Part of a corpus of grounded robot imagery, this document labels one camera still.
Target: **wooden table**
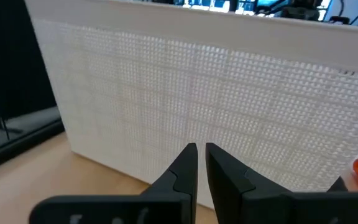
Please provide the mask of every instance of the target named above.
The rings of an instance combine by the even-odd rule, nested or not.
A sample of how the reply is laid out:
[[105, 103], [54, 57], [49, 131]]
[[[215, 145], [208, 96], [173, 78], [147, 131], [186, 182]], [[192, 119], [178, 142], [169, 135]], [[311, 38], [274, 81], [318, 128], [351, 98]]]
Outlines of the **wooden table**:
[[[149, 185], [70, 150], [60, 134], [0, 166], [0, 223], [28, 223], [32, 208], [53, 195], [133, 195]], [[197, 206], [197, 223], [218, 223]]]

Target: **wooden surface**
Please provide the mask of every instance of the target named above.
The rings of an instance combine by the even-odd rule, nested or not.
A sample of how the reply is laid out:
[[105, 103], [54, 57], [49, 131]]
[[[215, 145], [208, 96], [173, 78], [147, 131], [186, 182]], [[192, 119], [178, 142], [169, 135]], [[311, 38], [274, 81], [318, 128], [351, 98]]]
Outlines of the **wooden surface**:
[[[31, 209], [53, 195], [131, 195], [149, 185], [70, 151], [60, 134], [0, 166], [0, 223], [28, 223]], [[197, 206], [197, 223], [217, 223]]]

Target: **white wall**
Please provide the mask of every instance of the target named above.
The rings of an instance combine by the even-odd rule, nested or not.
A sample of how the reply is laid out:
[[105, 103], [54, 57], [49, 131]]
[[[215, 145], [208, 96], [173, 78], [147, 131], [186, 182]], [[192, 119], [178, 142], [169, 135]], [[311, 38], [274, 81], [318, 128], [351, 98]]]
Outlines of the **white wall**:
[[[351, 21], [358, 15], [358, 0], [344, 0], [345, 7], [342, 16], [349, 17]], [[341, 10], [340, 0], [333, 0], [328, 9], [325, 20], [329, 20], [331, 16], [337, 16]]]

